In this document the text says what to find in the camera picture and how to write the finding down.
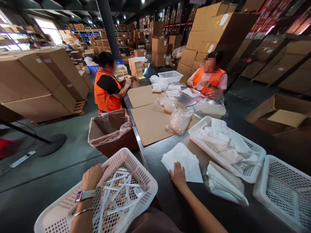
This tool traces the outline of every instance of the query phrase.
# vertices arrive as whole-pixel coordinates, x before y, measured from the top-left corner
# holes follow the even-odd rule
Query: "blue crate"
[[[91,75],[96,75],[97,71],[100,69],[100,66],[87,66]]]
[[[116,65],[124,65],[123,60],[116,60]]]

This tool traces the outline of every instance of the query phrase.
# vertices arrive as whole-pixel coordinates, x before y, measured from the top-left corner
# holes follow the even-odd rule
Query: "warehouse floor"
[[[160,68],[159,72],[169,71],[173,68]],[[225,95],[228,115],[234,112],[241,117],[256,108],[261,102],[275,93],[280,93],[278,88],[266,88],[260,83],[251,83],[248,79],[240,78]],[[94,93],[88,96],[88,102],[84,108],[84,116],[76,116],[64,121],[49,125],[34,126],[27,120],[21,122],[35,130],[36,134],[48,138],[49,136],[63,133],[67,135],[67,141],[62,148],[50,156],[38,157],[33,155],[18,167],[0,176],[0,228],[16,224],[12,232],[32,232],[34,222],[39,214],[50,203],[44,197],[52,196],[54,200],[69,190],[81,180],[81,175],[91,166],[103,163],[107,158],[101,155],[96,148],[87,141],[90,118],[97,115],[97,106],[94,102]],[[17,126],[29,130],[24,125]],[[8,140],[20,140],[21,146],[17,153],[0,161],[0,173],[9,168],[9,165],[22,157],[25,151],[37,148],[41,142],[35,141],[26,135],[9,130],[1,138]]]

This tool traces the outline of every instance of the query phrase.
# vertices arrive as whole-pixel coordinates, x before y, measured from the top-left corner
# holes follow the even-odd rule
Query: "trash bin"
[[[133,124],[125,108],[92,117],[88,143],[110,158],[123,147],[138,149]]]

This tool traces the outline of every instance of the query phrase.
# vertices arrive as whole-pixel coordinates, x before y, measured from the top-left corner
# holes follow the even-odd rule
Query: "gray table surface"
[[[157,75],[158,72],[161,71],[150,64],[149,68],[144,70],[146,82],[135,83],[135,87],[151,85],[149,78],[151,75]],[[206,171],[209,161],[213,161],[213,159],[190,140],[188,130],[185,131],[182,136],[173,135],[144,147],[131,115],[132,105],[127,94],[124,96],[124,100],[134,125],[133,129],[144,164],[158,183],[158,192],[156,196],[160,207],[180,230],[184,232],[201,231],[194,213],[176,187],[172,184],[169,173],[161,162],[163,154],[173,149],[178,142],[184,143],[199,160],[204,183],[188,183],[189,188],[229,232],[293,232],[293,230],[287,227],[280,219],[269,212],[253,197],[253,184],[246,183],[242,180],[245,186],[245,196],[248,199],[249,207],[233,204],[211,194],[208,190],[208,176],[206,175]],[[179,101],[189,109],[195,104],[195,99],[184,94]],[[229,117],[223,120],[227,122],[228,127],[261,145],[267,153],[281,157],[275,150],[274,145],[276,142],[270,135],[259,130],[244,119],[236,117],[234,114],[230,114]]]

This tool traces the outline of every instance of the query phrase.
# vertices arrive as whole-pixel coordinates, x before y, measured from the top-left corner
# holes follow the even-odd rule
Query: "black pole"
[[[50,141],[48,141],[48,140],[46,140],[46,139],[43,139],[43,138],[41,138],[41,137],[39,137],[39,136],[37,136],[37,135],[35,135],[35,134],[32,134],[32,133],[28,132],[27,130],[24,130],[24,129],[20,128],[20,127],[17,127],[17,126],[15,126],[15,125],[11,124],[11,123],[5,122],[5,121],[2,120],[2,119],[0,119],[0,124],[3,124],[3,125],[8,126],[8,127],[12,128],[12,129],[15,129],[15,130],[17,130],[17,131],[19,131],[19,132],[22,132],[22,133],[24,133],[24,134],[27,134],[28,136],[31,136],[31,137],[33,137],[33,138],[35,138],[35,139],[38,139],[38,140],[40,140],[40,141],[42,141],[42,142],[45,142],[45,143],[47,143],[47,144],[51,144]]]
[[[111,53],[115,60],[121,60],[116,33],[114,31],[108,0],[96,0],[100,18],[103,21]]]

